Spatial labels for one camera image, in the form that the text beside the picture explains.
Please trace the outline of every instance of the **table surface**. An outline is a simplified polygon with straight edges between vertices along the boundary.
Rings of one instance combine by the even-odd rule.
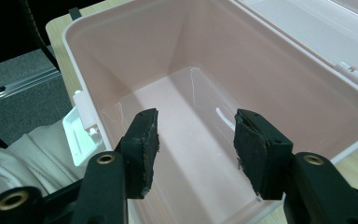
[[[108,7],[116,6],[126,0],[106,0],[99,4],[80,9],[83,16],[103,10]],[[74,101],[72,96],[75,91],[81,90],[79,80],[76,76],[74,67],[72,66],[68,52],[62,42],[62,33],[64,29],[72,22],[71,17],[67,14],[49,22],[46,26],[51,46],[54,49],[58,64],[60,66],[63,81],[68,91],[72,105]],[[336,164],[337,169],[350,183],[351,186],[358,189],[358,150],[346,157],[344,160]],[[282,206],[279,206],[272,213],[266,216],[260,223],[286,223]]]

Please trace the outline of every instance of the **pink plastic bin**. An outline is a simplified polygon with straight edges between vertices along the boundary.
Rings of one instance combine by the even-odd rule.
[[[237,169],[237,108],[334,162],[358,148],[358,87],[236,4],[142,0],[75,21],[64,42],[85,129],[115,148],[134,115],[159,111],[143,223],[244,223],[273,208]]]

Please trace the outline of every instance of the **gray fabric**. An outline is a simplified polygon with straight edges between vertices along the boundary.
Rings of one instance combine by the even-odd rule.
[[[74,166],[59,121],[25,134],[6,150],[0,148],[0,193],[34,186],[46,196],[82,178],[85,169]]]

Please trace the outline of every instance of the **black cable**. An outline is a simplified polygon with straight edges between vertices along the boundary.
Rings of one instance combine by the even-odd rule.
[[[45,53],[46,57],[48,57],[50,62],[57,68],[58,71],[60,71],[60,67],[58,66],[56,58],[50,52],[48,47],[46,47],[45,42],[43,41],[42,37],[39,34],[36,23],[34,22],[34,16],[33,16],[31,9],[28,5],[28,1],[27,0],[19,0],[19,3],[21,5],[22,12],[23,12],[25,20],[27,22],[27,26],[30,30],[30,33],[31,33],[34,41],[36,42],[36,45],[42,49],[43,53]]]

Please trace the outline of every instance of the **brass screw hole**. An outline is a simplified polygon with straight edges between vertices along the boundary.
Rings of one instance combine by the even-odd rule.
[[[20,190],[7,195],[0,201],[0,210],[7,211],[16,208],[25,203],[29,198],[29,194],[25,190]]]
[[[97,159],[97,162],[100,164],[107,164],[115,160],[115,156],[112,155],[102,155]]]
[[[323,165],[324,164],[324,161],[321,158],[312,156],[312,155],[304,156],[304,160],[310,164],[313,164],[313,165]]]

